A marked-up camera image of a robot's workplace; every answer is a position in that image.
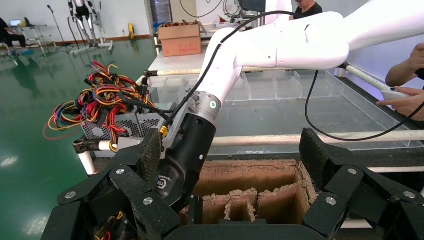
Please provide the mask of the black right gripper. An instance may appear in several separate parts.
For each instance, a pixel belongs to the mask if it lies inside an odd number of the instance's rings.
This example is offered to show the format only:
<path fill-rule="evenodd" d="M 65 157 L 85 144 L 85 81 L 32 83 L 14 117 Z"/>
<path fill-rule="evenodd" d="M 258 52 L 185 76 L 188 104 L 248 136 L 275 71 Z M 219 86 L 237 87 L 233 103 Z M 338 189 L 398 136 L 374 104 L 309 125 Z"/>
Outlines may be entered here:
<path fill-rule="evenodd" d="M 159 163 L 155 192 L 175 212 L 188 205 L 188 224 L 203 223 L 203 198 L 192 194 L 216 134 L 207 119 L 188 113 L 173 144 Z"/>

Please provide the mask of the bare operator hand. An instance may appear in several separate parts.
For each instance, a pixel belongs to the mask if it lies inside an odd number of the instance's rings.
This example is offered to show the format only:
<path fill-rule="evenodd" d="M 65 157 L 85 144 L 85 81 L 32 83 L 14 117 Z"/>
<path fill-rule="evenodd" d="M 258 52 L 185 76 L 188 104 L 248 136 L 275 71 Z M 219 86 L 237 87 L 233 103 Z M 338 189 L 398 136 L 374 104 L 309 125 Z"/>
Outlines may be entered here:
<path fill-rule="evenodd" d="M 423 89 L 400 86 L 396 86 L 395 89 L 400 93 L 409 95 L 409 97 L 378 101 L 376 104 L 379 106 L 391 106 L 399 114 L 408 117 L 424 102 Z"/>

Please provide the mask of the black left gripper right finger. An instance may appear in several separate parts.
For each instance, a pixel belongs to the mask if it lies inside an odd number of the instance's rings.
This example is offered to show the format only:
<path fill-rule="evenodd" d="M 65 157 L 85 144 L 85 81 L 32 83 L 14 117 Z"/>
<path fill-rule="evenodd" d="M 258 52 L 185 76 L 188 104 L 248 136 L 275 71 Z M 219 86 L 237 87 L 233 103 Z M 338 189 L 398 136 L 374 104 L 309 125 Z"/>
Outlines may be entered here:
<path fill-rule="evenodd" d="M 424 198 L 417 191 L 373 172 L 346 148 L 324 143 L 310 128 L 302 131 L 299 151 L 320 194 L 303 224 L 334 239 L 350 213 L 384 230 L 385 239 L 424 237 Z"/>

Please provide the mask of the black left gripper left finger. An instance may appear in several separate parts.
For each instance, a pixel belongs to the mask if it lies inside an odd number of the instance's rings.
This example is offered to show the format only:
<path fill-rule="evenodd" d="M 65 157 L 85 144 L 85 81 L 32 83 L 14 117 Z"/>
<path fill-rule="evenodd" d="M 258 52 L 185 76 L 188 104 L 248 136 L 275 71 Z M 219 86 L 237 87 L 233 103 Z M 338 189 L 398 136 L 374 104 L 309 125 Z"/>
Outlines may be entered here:
<path fill-rule="evenodd" d="M 161 153 L 161 136 L 153 128 L 141 143 L 120 149 L 104 170 L 61 193 L 56 238 L 92 240 L 95 227 L 123 212 L 139 237 L 163 240 L 180 218 L 153 190 Z"/>

